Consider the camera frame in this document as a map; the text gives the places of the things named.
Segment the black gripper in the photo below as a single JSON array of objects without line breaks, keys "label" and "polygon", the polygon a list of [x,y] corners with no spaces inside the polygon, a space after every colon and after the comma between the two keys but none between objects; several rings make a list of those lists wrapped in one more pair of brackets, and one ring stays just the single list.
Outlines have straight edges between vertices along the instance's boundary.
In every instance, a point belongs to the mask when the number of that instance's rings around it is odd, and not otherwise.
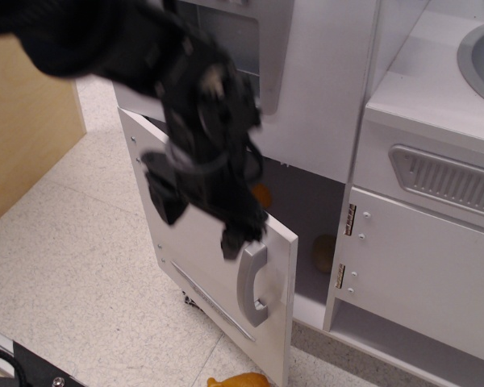
[{"label": "black gripper", "polygon": [[148,191],[157,213],[172,226],[192,205],[225,224],[221,250],[225,260],[235,260],[246,242],[260,242],[268,215],[248,185],[220,169],[206,175],[177,170],[162,152],[147,151],[140,157]]}]

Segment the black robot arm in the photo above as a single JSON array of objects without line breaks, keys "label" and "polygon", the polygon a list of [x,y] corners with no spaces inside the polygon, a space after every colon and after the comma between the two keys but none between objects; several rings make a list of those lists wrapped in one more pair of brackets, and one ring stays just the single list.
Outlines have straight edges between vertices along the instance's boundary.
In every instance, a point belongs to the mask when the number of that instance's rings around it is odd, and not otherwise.
[{"label": "black robot arm", "polygon": [[58,78],[103,77],[160,101],[168,142],[141,156],[152,203],[174,224],[195,206],[224,224],[223,256],[258,241],[267,215],[250,191],[249,132],[261,124],[249,79],[174,2],[0,1],[0,35]]}]

